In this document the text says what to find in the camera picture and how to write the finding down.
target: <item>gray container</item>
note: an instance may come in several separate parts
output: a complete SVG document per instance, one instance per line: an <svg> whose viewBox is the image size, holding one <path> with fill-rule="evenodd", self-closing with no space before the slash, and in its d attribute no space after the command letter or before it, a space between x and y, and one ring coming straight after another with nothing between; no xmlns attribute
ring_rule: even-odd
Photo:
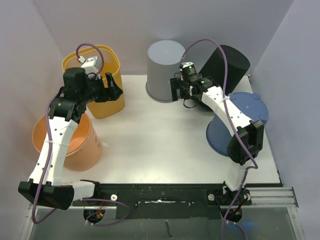
<svg viewBox="0 0 320 240"><path fill-rule="evenodd" d="M147 79L145 90L155 101L172 102L170 79L179 72L184 46L173 40L161 40L148 49Z"/></svg>

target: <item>orange plastic bin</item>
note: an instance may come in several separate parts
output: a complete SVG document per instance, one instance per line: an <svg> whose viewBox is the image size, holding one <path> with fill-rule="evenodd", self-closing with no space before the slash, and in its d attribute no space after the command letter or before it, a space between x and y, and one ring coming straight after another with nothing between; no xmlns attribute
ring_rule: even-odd
<svg viewBox="0 0 320 240"><path fill-rule="evenodd" d="M120 62L116 54L111 50L111 48L105 45L96 45L103 54L104 66L100 73L105 87L108 87L106 73L112 73L112 76L116 84L123 89ZM79 50L79 54L85 59L93 56L98 56L99 53L93 47L87 47ZM66 56L62 62L63 72L68 68L81 67L81 64L77 60L76 53L71 53ZM125 107L125 98L122 94L117 101L107 101L107 102L91 102L87 105L92 115L97 119L104 119L113 114L120 112Z"/></svg>
<svg viewBox="0 0 320 240"><path fill-rule="evenodd" d="M35 125L32 142L40 153L47 134L46 119L43 116ZM92 168L100 159L102 147L92 126L90 117L82 115L79 125L72 135L64 160L64 167L71 171L84 171Z"/></svg>

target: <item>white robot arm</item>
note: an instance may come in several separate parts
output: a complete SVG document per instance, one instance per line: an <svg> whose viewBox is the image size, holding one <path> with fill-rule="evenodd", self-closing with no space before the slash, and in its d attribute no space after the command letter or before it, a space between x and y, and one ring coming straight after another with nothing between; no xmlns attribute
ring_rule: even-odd
<svg viewBox="0 0 320 240"><path fill-rule="evenodd" d="M98 75L97 57L88 58L81 67L69 68L63 74L64 86L50 104L49 126L52 135L52 151L49 165L41 177L49 154L49 137L44 144L36 166L28 178L19 184L18 191L31 203L41 185L38 205L66 210L73 201L92 196L99 198L99 183L89 180L64 183L62 171L71 138L78 127L81 116L90 102L116 101L123 91L117 86L111 73L106 73L108 87L105 88Z"/></svg>
<svg viewBox="0 0 320 240"><path fill-rule="evenodd" d="M201 101L214 111L228 128L230 135L233 136L227 148L232 162L230 163L225 184L232 192L237 191L244 179L246 168L252 162L249 161L248 155L234 136L234 131L227 118L224 102L227 105L232 124L238 129L242 141L254 157L258 155L263 146L264 125L261 121L254 122L243 114L231 102L229 97L223 98L222 88L215 83L214 79L210 77L202 78L201 74L197 74L192 62L185 62L180 65L180 72L181 78L172 78L170 80L172 99L174 101L178 100L177 90L180 90L181 98Z"/></svg>

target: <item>white tabletop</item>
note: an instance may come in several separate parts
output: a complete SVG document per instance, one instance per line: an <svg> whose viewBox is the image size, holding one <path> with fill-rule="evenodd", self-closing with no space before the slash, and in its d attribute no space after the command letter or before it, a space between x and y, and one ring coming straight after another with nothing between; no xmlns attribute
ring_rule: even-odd
<svg viewBox="0 0 320 240"><path fill-rule="evenodd" d="M182 100L159 103L146 93L147 77L122 76L125 107L106 119L91 117L104 149L99 162L82 172L63 170L63 182L80 179L102 184L221 184L231 159L207 143L206 128L214 117L201 107L187 109ZM252 93L244 76L235 92ZM280 182L275 160L264 134L263 149L247 183Z"/></svg>

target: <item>white wall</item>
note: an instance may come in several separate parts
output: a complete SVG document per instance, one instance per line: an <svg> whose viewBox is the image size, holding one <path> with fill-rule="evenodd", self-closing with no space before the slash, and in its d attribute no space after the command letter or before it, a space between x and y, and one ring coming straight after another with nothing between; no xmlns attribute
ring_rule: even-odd
<svg viewBox="0 0 320 240"><path fill-rule="evenodd" d="M320 238L320 1L295 0L253 71L283 182L294 186L308 240Z"/></svg>
<svg viewBox="0 0 320 240"><path fill-rule="evenodd" d="M122 73L145 74L147 49L159 39L185 47L213 38L258 63L293 0L33 0L66 56L77 44L110 46ZM201 43L190 52L202 67L215 47Z"/></svg>
<svg viewBox="0 0 320 240"><path fill-rule="evenodd" d="M0 22L0 239L17 240L29 206L18 185L38 159L32 130L63 83L63 56L31 0L2 1Z"/></svg>

